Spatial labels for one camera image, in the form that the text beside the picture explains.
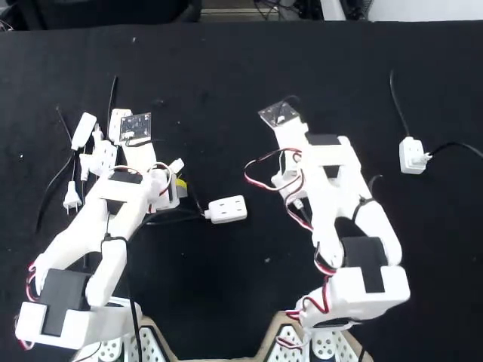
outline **white robotic arm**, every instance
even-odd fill
[[[155,163],[152,144],[136,150],[145,156],[143,162],[151,160],[151,168],[135,171],[131,165],[116,166],[103,173],[76,218],[32,264],[40,300],[22,304],[18,339],[80,349],[134,331],[128,300],[112,297],[126,266],[126,241],[146,213],[180,203],[174,172],[183,166],[181,160],[170,166]],[[109,212],[109,204],[115,213]],[[95,273],[66,270],[91,252],[102,255]],[[140,306],[135,308],[139,320]]]
[[[272,177],[286,204],[308,201],[312,218],[314,262],[325,273],[323,286],[301,298],[288,314],[304,329],[347,329],[382,315],[409,299],[401,262],[401,245],[380,204],[361,174],[361,164],[347,137],[315,135],[285,102],[259,112],[273,129],[285,165]],[[365,234],[338,235],[335,221],[352,220]]]

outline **black background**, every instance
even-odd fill
[[[83,111],[105,129],[116,106],[152,112],[158,159],[183,158],[199,196],[243,194],[249,217],[144,229],[133,248],[134,295],[179,358],[255,354],[275,311],[315,289],[307,232],[279,195],[244,182],[252,158],[277,147],[257,111],[288,94],[313,132],[348,136],[403,248],[411,299],[352,331],[376,360],[474,360],[481,314],[481,160],[441,153],[402,175],[404,136],[389,71],[411,132],[427,149],[447,140],[483,148],[483,23],[284,23],[117,26],[0,35],[0,297],[2,359],[67,360],[22,352],[13,316],[26,265],[69,221],[62,181],[42,232],[42,192],[68,158],[54,107],[73,129]],[[268,177],[276,162],[260,170]]]

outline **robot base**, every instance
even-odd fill
[[[236,359],[237,362],[357,362],[361,346],[347,331],[320,330],[312,335],[311,342],[303,347],[304,358],[300,349],[288,349],[275,342],[276,336],[299,345],[303,331],[300,325],[285,317],[283,312],[275,315],[255,357]],[[169,348],[165,338],[155,323],[144,317],[140,327],[143,362],[182,362]],[[134,334],[122,339],[94,343],[84,347],[74,360],[83,362],[138,362],[137,345]],[[364,362],[372,362],[365,354]],[[197,360],[198,362],[226,362],[228,360]]]

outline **yellow component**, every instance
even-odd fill
[[[176,186],[183,187],[184,189],[188,189],[188,184],[182,179],[176,179]]]

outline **white connector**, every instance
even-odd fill
[[[89,177],[89,170],[91,168],[90,164],[92,155],[81,153],[78,158],[81,162],[81,181],[87,181]]]
[[[399,143],[399,163],[402,173],[422,174],[431,158],[429,153],[424,153],[421,141],[413,137],[408,136]]]
[[[233,222],[247,218],[247,206],[243,196],[232,196],[231,198],[221,198],[208,204],[205,211],[205,218],[211,219],[213,224]]]
[[[94,130],[92,131],[92,138],[94,138],[94,147],[100,144],[100,141],[104,140],[104,133],[100,130],[99,124],[96,123]]]
[[[77,128],[75,129],[74,136],[72,137],[71,148],[77,151],[81,147],[84,147],[91,136],[92,129],[96,124],[97,118],[87,112],[82,114],[81,120],[78,122]]]
[[[177,158],[169,165],[170,170],[173,173],[179,173],[184,167],[184,162],[181,158]]]
[[[82,205],[82,201],[75,190],[75,181],[69,181],[66,197],[63,199],[63,206],[66,208],[67,214],[69,214],[69,209],[75,207],[75,211],[77,211],[80,205]]]

